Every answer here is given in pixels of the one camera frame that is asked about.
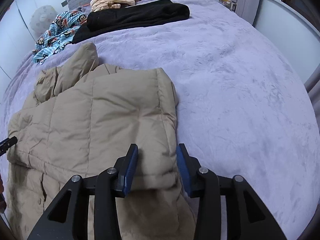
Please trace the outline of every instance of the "round decorative pillow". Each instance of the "round decorative pillow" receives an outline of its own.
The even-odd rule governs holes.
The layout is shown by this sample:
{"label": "round decorative pillow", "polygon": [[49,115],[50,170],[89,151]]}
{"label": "round decorative pillow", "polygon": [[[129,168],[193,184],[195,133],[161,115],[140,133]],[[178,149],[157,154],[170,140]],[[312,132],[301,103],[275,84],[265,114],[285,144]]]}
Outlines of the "round decorative pillow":
{"label": "round decorative pillow", "polygon": [[40,37],[46,30],[49,29],[50,24],[55,20],[57,14],[58,13],[51,5],[41,6],[33,13],[31,17],[31,29],[33,29],[36,35]]}

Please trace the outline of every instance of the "bed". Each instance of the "bed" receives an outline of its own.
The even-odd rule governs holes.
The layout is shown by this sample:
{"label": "bed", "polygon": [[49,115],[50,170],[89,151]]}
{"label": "bed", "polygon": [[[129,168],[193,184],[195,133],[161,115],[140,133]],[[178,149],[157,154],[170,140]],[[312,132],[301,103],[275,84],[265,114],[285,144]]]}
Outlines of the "bed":
{"label": "bed", "polygon": [[[88,0],[68,1],[73,9]],[[319,130],[300,78],[267,38],[215,0],[172,1],[187,5],[190,19],[91,38],[99,63],[163,68],[180,101],[178,143],[218,175],[243,175],[288,240],[297,239],[320,196]],[[4,95],[1,138],[40,70],[62,65],[80,45],[43,65],[26,55]],[[4,181],[7,165],[2,157]]]}

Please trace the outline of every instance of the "monkey face print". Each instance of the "monkey face print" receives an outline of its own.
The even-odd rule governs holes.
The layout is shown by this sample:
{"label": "monkey face print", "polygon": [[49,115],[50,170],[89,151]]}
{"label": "monkey face print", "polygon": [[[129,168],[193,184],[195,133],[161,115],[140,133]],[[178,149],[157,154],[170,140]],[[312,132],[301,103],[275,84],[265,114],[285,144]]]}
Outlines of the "monkey face print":
{"label": "monkey face print", "polygon": [[68,11],[57,15],[49,30],[36,41],[36,48],[32,51],[33,62],[42,64],[48,57],[63,51],[86,21],[87,16],[80,11]]}

